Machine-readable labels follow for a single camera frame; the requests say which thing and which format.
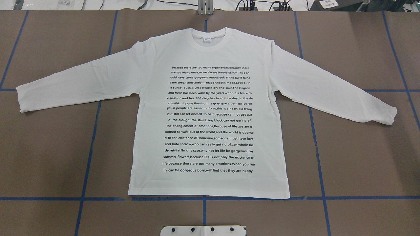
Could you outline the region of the white long-sleeve printed shirt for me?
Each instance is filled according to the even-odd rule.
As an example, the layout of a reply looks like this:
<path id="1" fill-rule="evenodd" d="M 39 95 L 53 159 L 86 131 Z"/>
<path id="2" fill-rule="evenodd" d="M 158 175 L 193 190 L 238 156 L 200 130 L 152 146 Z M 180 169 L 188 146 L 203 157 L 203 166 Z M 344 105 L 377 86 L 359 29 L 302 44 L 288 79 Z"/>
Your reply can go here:
<path id="1" fill-rule="evenodd" d="M 128 195 L 290 197 L 275 91 L 355 122 L 397 109 L 236 29 L 183 29 L 17 87 L 20 111 L 138 94 Z"/>

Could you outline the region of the aluminium frame post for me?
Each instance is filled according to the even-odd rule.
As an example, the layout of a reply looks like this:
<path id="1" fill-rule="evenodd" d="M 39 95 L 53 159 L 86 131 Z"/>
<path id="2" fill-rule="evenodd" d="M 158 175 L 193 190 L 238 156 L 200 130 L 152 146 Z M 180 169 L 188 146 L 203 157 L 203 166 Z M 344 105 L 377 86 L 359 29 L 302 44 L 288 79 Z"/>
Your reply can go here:
<path id="1" fill-rule="evenodd" d="M 198 15 L 212 15 L 213 12 L 213 0 L 198 0 Z"/>

